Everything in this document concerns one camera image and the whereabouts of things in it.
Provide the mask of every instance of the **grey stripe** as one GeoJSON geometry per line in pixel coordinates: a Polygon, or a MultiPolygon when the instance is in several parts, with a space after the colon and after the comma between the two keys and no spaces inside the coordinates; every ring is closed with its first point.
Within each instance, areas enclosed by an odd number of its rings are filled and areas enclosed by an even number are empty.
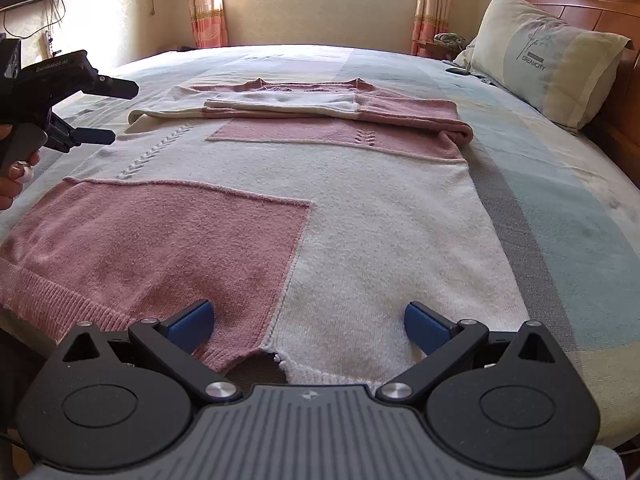
{"type": "Polygon", "coordinates": [[[540,56],[536,56],[533,52],[527,52],[527,56],[532,57],[533,59],[535,59],[536,61],[539,61],[540,63],[545,62],[544,59],[542,59],[540,56]]]}
{"type": "Polygon", "coordinates": [[[478,196],[511,264],[529,317],[543,322],[564,351],[577,350],[554,280],[518,200],[477,137],[462,152],[478,196]]]}

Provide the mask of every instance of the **blue gripper pad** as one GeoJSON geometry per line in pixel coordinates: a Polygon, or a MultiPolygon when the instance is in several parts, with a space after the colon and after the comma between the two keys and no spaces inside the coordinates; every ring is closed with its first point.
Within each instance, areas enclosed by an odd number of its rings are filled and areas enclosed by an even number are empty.
{"type": "Polygon", "coordinates": [[[187,353],[192,353],[198,346],[211,338],[215,325],[213,305],[209,301],[200,300],[194,303],[182,317],[174,316],[165,323],[165,337],[187,353]]]}
{"type": "Polygon", "coordinates": [[[451,340],[455,335],[452,328],[455,324],[445,319],[439,322],[424,312],[426,307],[418,303],[422,307],[419,308],[415,303],[409,303],[404,310],[404,331],[410,341],[429,355],[451,340]]]}

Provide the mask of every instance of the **ribbed hem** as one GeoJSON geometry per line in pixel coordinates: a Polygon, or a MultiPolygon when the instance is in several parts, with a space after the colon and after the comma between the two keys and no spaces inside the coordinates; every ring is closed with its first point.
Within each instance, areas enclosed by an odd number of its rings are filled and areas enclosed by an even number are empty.
{"type": "Polygon", "coordinates": [[[0,276],[0,304],[56,343],[81,320],[105,331],[124,330],[135,321],[1,258],[0,276]]]}
{"type": "Polygon", "coordinates": [[[364,378],[347,377],[338,374],[323,372],[292,361],[286,353],[276,350],[274,347],[261,347],[263,351],[277,354],[280,359],[280,368],[287,376],[289,384],[366,384],[374,392],[384,384],[384,381],[364,378]]]}

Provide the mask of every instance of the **metal screw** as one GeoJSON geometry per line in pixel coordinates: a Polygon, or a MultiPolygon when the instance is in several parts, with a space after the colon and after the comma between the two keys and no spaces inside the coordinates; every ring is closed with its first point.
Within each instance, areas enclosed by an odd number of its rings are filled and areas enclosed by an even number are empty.
{"type": "Polygon", "coordinates": [[[413,393],[411,386],[404,383],[387,383],[380,392],[387,399],[406,399],[413,393]]]}
{"type": "Polygon", "coordinates": [[[209,386],[204,389],[204,392],[214,399],[228,399],[238,392],[238,387],[226,381],[218,381],[209,384],[209,386]]]}

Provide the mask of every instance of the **nightstand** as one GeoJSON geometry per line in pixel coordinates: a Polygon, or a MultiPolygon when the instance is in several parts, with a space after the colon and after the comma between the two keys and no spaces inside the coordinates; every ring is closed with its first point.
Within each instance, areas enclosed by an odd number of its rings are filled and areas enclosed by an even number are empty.
{"type": "Polygon", "coordinates": [[[447,48],[439,43],[432,43],[427,41],[425,43],[417,41],[418,44],[418,56],[430,57],[431,59],[447,59],[453,61],[456,59],[460,51],[458,49],[447,48]]]}

